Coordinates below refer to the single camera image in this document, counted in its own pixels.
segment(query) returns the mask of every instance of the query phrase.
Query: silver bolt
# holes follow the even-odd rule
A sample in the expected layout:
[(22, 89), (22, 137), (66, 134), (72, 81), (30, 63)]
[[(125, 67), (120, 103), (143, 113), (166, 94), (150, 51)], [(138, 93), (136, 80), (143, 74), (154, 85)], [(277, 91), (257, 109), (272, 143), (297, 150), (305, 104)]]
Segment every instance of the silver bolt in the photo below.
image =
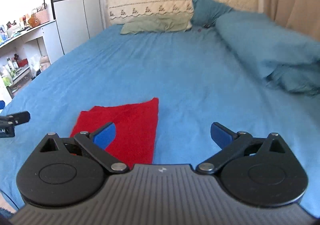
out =
[(111, 169), (114, 171), (124, 171), (127, 168), (127, 165), (124, 163), (114, 163), (111, 165)]
[(201, 171), (210, 172), (210, 171), (212, 171), (214, 169), (214, 165), (211, 164), (211, 163), (201, 163), (199, 165), (199, 169)]

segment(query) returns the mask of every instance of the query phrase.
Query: red box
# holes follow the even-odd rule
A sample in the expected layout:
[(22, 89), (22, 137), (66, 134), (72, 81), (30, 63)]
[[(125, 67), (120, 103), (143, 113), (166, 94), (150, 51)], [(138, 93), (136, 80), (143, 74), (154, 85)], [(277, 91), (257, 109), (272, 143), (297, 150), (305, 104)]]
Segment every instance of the red box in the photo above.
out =
[(28, 59), (22, 59), (18, 62), (19, 67), (24, 67), (26, 64), (28, 64)]

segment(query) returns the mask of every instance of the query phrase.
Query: red cloth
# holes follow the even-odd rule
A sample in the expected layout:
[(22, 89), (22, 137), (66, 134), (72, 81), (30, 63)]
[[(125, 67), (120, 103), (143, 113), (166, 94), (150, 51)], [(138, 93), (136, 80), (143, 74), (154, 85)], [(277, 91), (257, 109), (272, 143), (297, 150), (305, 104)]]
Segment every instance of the red cloth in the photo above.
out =
[(70, 137), (80, 131), (93, 132), (108, 122), (116, 125), (116, 137), (105, 149), (109, 154), (126, 163), (151, 164), (153, 159), (159, 99), (140, 104), (116, 107), (95, 106), (81, 112)]

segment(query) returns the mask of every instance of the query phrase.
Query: white wardrobe door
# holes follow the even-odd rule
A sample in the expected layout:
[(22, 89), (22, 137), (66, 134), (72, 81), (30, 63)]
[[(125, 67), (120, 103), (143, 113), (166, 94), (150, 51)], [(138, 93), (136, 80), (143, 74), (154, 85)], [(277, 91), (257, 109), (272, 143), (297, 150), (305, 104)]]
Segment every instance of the white wardrobe door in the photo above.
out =
[(62, 48), (66, 54), (89, 39), (83, 0), (62, 0), (53, 4)]
[(90, 38), (103, 30), (99, 0), (83, 0)]

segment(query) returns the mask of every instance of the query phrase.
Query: pink container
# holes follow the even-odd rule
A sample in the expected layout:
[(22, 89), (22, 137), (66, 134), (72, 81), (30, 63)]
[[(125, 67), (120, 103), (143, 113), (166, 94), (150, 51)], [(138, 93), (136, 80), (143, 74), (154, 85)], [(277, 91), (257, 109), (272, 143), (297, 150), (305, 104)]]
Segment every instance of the pink container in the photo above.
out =
[(35, 13), (35, 16), (40, 20), (41, 24), (49, 21), (49, 15), (46, 9)]

